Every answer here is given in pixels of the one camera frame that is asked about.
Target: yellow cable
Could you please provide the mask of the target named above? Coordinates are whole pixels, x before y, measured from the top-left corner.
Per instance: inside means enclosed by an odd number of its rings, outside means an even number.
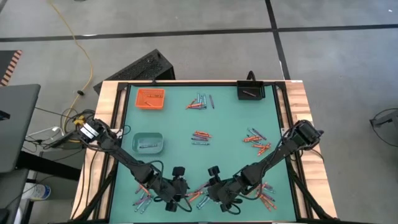
[[[70,26],[68,25],[68,23],[66,22],[65,18],[61,15],[61,12],[57,9],[57,7],[54,6],[53,1],[49,0],[50,5],[54,8],[55,12],[57,12],[57,14],[60,16],[60,18],[62,19],[63,23],[65,23],[65,25],[68,27],[69,32],[71,33],[73,40],[75,41],[75,44],[85,53],[88,61],[90,62],[90,78],[88,79],[88,81],[86,82],[86,85],[83,86],[83,88],[81,89],[82,91],[85,90],[85,88],[88,86],[88,84],[90,84],[91,80],[93,79],[93,62],[91,61],[90,57],[88,56],[86,50],[77,42],[76,38],[75,38],[75,34],[73,33],[72,29],[70,28]],[[68,113],[65,117],[65,119],[63,120],[63,131],[66,132],[66,128],[67,128],[67,117],[70,115],[71,110],[73,109],[75,103],[78,101],[80,95],[77,94],[76,98],[73,100],[72,105],[69,107]]]

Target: pile of markers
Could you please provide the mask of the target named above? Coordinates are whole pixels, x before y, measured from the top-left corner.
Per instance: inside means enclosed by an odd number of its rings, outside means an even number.
[[[189,203],[192,203],[195,199],[197,199],[197,198],[200,197],[201,195],[205,195],[205,196],[200,200],[200,202],[197,203],[197,209],[199,209],[199,210],[202,209],[202,208],[206,205],[206,203],[210,201],[210,198],[209,198],[209,196],[208,196],[208,194],[207,194],[207,191],[206,191],[206,190],[203,191],[203,189],[204,189],[207,185],[208,185],[208,182],[202,184],[202,185],[201,185],[198,189],[196,189],[194,192],[188,193],[188,194],[185,195],[186,197],[191,197],[191,196],[192,196],[192,198],[189,199]]]
[[[143,190],[143,193],[139,197],[139,200],[134,202],[132,206],[137,206],[137,208],[134,210],[135,212],[138,212],[141,209],[140,214],[143,214],[149,207],[153,198],[152,198],[152,195],[150,194],[150,192],[145,187],[143,187],[141,184],[138,186],[138,189],[136,190],[136,194],[138,194],[141,190]]]
[[[277,210],[275,203],[275,199],[272,198],[269,193],[275,194],[275,190],[274,188],[267,184],[267,182],[265,182],[264,184],[258,186],[256,188],[257,192],[256,192],[256,197],[258,197],[258,195],[260,195],[260,199],[262,201],[262,203],[264,204],[264,206],[268,209],[268,211],[271,212],[271,207],[274,208],[275,210]]]
[[[209,95],[211,106],[214,109],[214,102],[213,97]],[[196,99],[192,100],[192,102],[185,108],[185,109],[196,109],[196,110],[205,110],[207,109],[207,102],[206,102],[206,94],[199,94]]]
[[[210,145],[210,143],[208,142],[209,138],[212,137],[213,136],[209,135],[204,131],[195,131],[195,133],[193,133],[193,137],[191,138],[191,140],[193,140],[192,144],[208,146]]]
[[[263,144],[261,141],[266,141],[267,138],[260,134],[260,132],[258,132],[254,128],[248,128],[248,131],[252,135],[248,134],[248,137],[243,139],[243,141],[255,143],[252,145],[252,147],[259,148],[257,156],[261,156],[261,154],[263,154],[267,149],[271,147],[271,143]]]

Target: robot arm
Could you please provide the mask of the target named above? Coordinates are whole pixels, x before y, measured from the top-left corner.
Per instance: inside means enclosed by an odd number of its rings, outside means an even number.
[[[323,131],[317,131],[309,121],[301,120],[284,134],[274,152],[259,162],[243,167],[233,178],[221,180],[218,167],[210,168],[208,171],[213,177],[209,180],[209,197],[221,202],[221,211],[229,212],[232,205],[236,207],[235,204],[241,202],[236,199],[238,195],[247,195],[261,184],[267,170],[295,151],[314,148],[322,134]]]
[[[159,170],[150,163],[138,161],[119,147],[119,139],[116,133],[113,133],[109,126],[100,119],[88,120],[78,130],[78,135],[88,148],[106,152],[126,166],[137,182],[148,189],[152,189],[160,200],[167,202],[166,210],[171,212],[177,210],[175,203],[185,196],[188,189],[187,182],[181,177],[185,172],[183,167],[175,167],[173,171],[175,177],[172,180],[163,178],[163,168]],[[97,141],[97,146],[90,144],[93,141]]]

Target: black crate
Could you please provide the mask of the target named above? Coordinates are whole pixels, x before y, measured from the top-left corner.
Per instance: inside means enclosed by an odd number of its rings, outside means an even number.
[[[247,77],[250,81],[237,81],[237,93],[240,100],[261,100],[266,97],[263,81],[256,81],[253,71]]]
[[[175,80],[173,65],[157,50],[116,72],[106,80]],[[100,94],[102,82],[94,86]]]

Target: teal tray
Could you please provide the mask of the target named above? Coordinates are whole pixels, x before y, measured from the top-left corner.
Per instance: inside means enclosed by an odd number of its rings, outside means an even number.
[[[156,154],[163,150],[163,135],[160,133],[136,133],[132,137],[132,150],[139,154]]]

